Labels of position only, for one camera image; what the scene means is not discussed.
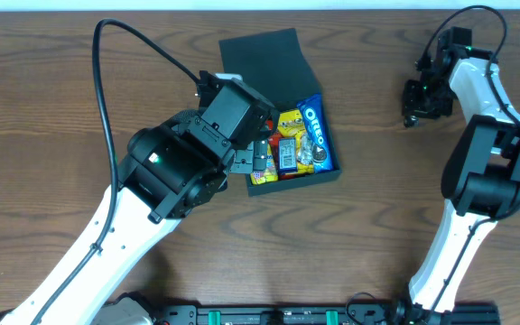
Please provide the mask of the yellow Hacks candy bag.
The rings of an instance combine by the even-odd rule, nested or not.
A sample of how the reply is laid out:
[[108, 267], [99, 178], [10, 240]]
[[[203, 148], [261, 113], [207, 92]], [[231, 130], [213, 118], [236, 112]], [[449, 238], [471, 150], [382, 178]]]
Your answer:
[[307, 131], [304, 127], [300, 110], [295, 109], [281, 113], [279, 116], [277, 131], [282, 136], [281, 138], [292, 137], [296, 139], [297, 171], [280, 173], [279, 167], [279, 173], [281, 175], [292, 176], [313, 174], [314, 168], [311, 158], [311, 140], [307, 136]]

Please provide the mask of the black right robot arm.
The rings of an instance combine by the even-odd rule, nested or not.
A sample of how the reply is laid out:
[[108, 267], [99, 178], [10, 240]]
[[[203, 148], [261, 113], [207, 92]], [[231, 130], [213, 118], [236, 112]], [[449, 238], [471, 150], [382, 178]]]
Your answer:
[[452, 323], [478, 248], [520, 209], [520, 115], [503, 89], [496, 54], [473, 47], [466, 28], [440, 27], [431, 40], [436, 53], [423, 52], [420, 78], [404, 85], [404, 125], [450, 116], [455, 103], [467, 125], [441, 176], [441, 223], [407, 294], [386, 315], [392, 324]]

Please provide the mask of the blue Eclipse mints tin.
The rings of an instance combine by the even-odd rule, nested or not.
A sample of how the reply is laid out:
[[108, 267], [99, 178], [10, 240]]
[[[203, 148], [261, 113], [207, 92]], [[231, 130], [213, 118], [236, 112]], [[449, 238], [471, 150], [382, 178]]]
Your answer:
[[281, 138], [278, 143], [280, 173], [296, 172], [296, 139]]

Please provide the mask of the blue Oreo cookie pack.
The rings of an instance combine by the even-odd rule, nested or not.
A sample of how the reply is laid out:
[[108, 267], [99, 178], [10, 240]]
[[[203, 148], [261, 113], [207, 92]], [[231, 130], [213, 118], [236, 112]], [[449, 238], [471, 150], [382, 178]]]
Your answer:
[[302, 121], [311, 140], [311, 158], [316, 173], [334, 169], [331, 150], [323, 122], [322, 95], [315, 94], [297, 104]]

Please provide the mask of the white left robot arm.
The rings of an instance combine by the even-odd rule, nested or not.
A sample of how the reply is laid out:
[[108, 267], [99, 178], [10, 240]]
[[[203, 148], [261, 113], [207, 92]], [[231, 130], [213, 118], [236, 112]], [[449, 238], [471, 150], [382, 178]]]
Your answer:
[[237, 152], [278, 110], [231, 74], [201, 72], [201, 106], [136, 133], [92, 219], [42, 284], [0, 324], [89, 324], [138, 261], [225, 185]]

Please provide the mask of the dark green box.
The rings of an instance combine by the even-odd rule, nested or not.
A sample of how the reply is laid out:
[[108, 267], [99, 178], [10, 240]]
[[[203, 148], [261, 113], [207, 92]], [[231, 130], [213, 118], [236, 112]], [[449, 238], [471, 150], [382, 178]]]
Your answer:
[[[240, 75], [244, 82], [268, 98], [280, 112], [321, 96], [320, 83], [305, 60], [295, 29], [262, 32], [218, 42], [226, 73]], [[335, 181], [342, 173], [324, 101], [320, 101], [319, 130], [329, 147], [331, 169], [290, 180], [254, 185], [246, 177], [250, 197]]]

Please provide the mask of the yellow Mentos gum bottle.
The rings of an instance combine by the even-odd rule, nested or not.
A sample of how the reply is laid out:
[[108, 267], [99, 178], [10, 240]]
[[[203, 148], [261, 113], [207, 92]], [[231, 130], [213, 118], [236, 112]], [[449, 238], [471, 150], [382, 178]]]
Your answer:
[[250, 180], [253, 185], [262, 185], [268, 182], [278, 181], [277, 168], [274, 163], [274, 157], [271, 153], [266, 156], [266, 167], [261, 172], [252, 172]]

